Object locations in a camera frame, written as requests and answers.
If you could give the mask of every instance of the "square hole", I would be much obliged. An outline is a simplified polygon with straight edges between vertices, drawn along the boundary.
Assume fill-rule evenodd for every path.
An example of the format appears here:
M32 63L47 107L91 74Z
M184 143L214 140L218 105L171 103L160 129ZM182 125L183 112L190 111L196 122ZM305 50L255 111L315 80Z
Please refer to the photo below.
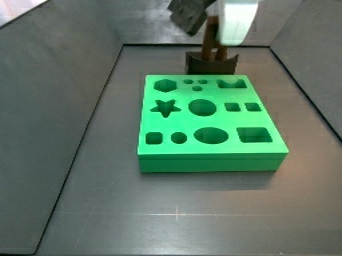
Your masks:
M270 133L263 127L243 127L237 130L243 143L273 142Z
M250 112L259 112L259 111L262 111L261 106L259 106L258 103L245 103L245 106L246 106L246 109Z
M146 134L146 144L158 145L163 142L163 134L160 132L148 132Z
M239 112L241 111L241 106L238 103L225 103L225 107L227 111L231 112Z

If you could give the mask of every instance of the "black shape block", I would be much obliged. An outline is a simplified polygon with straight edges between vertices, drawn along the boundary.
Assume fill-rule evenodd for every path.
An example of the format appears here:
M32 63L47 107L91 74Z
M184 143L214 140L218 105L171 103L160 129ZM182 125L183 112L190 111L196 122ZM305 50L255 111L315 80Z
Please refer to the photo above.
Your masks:
M195 35L206 19L207 7L215 0L172 0L168 10L172 11L171 21L188 34Z
M203 60L200 52L187 52L187 74L226 74L234 75L239 55L222 61Z

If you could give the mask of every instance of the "circular hole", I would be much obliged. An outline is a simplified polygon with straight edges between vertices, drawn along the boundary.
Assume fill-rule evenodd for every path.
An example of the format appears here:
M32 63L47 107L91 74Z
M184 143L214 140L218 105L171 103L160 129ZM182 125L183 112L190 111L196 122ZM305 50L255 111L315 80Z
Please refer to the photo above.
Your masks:
M207 83L208 83L208 80L200 79L200 80L198 80L198 82L199 82L200 84L207 84Z
M194 100L188 104L188 109L198 116L211 116L216 112L215 104L208 100Z
M194 84L194 81L192 81L191 79L186 79L186 80L184 80L184 83L186 83L186 84Z
M171 140L176 144L183 144L187 141L187 135L183 132L175 132L171 135Z
M219 128L206 127L195 131L194 134L198 141L206 144L219 144L229 139L229 134Z
M203 90L203 88L196 85L196 86L192 87L192 90L194 90L195 92L200 92L200 91Z

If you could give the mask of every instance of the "metal wall panel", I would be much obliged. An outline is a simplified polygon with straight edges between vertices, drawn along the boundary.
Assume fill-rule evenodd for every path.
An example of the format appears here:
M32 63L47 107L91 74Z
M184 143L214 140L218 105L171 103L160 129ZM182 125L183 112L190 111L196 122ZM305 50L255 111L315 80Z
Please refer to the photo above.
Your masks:
M265 0L243 45L270 46L302 0ZM204 26L194 37L171 23L167 6L171 0L102 0L108 17L124 43L202 44ZM216 3L208 14L218 14Z
M271 49L342 138L341 14L341 0L305 0Z
M36 250L120 49L92 0L0 30L0 253Z

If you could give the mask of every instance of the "green foam block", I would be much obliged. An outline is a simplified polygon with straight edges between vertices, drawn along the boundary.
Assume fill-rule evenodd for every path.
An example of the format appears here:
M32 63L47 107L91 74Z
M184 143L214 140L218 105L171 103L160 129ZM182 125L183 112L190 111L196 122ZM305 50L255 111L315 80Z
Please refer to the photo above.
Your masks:
M287 153L247 76L146 77L142 172L275 171Z

